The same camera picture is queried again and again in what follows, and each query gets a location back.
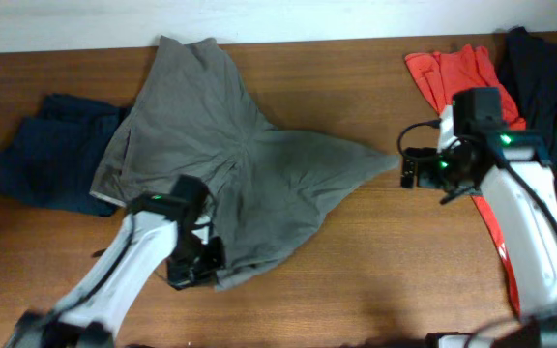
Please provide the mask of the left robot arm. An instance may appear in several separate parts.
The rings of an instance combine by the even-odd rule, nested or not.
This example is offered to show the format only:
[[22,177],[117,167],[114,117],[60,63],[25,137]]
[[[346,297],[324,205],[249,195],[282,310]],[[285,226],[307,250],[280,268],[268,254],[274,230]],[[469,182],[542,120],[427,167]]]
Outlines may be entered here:
[[182,175],[169,193],[145,192],[127,207],[121,228],[89,273],[47,313],[26,311],[9,347],[112,347],[147,280],[181,291],[210,285],[225,263],[214,233],[217,208],[208,187]]

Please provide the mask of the grey shorts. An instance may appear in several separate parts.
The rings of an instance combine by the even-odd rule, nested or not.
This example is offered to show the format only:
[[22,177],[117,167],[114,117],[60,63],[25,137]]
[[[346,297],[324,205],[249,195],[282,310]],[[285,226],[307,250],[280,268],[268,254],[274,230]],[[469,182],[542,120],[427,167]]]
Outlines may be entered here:
[[161,37],[90,192],[122,206],[170,191],[182,175],[199,178],[217,200],[226,263],[216,287],[224,291],[284,262],[343,198],[397,166],[396,156],[357,142],[276,127],[214,40]]

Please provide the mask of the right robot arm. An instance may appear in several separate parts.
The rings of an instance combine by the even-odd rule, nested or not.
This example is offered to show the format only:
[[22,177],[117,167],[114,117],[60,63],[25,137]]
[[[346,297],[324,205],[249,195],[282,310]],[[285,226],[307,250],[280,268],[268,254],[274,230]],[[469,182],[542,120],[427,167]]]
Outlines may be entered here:
[[557,347],[557,197],[542,137],[511,130],[498,89],[454,95],[449,115],[427,121],[436,147],[397,149],[401,184],[440,189],[442,204],[481,196],[498,223],[519,309],[471,333],[430,333],[429,347]]

